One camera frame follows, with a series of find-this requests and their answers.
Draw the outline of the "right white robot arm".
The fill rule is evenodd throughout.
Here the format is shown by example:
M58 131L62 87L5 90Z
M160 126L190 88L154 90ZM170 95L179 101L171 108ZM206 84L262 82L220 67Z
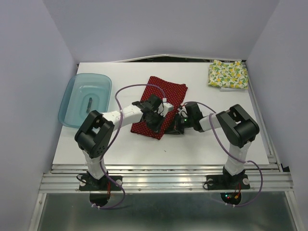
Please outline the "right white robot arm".
M188 128L198 132L212 131L217 137L216 130L222 129L229 142L229 148L222 146L228 159L222 174L208 175L203 184L206 190L249 189L249 180L245 174L244 165L248 149L260 129L257 122L238 104L220 113L212 112L203 115L197 102L187 102L175 115L165 134L182 135Z

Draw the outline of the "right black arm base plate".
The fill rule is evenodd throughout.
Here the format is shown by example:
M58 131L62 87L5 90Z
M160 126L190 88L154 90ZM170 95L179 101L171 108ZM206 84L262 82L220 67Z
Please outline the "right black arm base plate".
M247 175L243 176L226 176L226 175L207 175L206 181L203 183L206 190L235 190L250 189L250 183Z

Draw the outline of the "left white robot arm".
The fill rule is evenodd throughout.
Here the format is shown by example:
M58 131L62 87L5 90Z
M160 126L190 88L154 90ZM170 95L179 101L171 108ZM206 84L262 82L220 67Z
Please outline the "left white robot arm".
M117 111L91 111L75 134L75 141L82 150L88 166L87 173L77 177L80 185L91 184L97 190L107 185L107 169L103 156L113 143L113 132L116 132L116 138L122 127L145 122L151 131L159 133L168 112L172 110L173 105L168 103L166 98L160 99L152 94L145 101L133 102Z

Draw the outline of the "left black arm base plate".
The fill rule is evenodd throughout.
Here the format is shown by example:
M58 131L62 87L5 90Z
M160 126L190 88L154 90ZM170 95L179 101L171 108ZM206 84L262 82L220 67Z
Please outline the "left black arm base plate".
M106 176L97 180L88 174L78 174L76 178L79 181L80 191L121 191L121 189L112 183Z

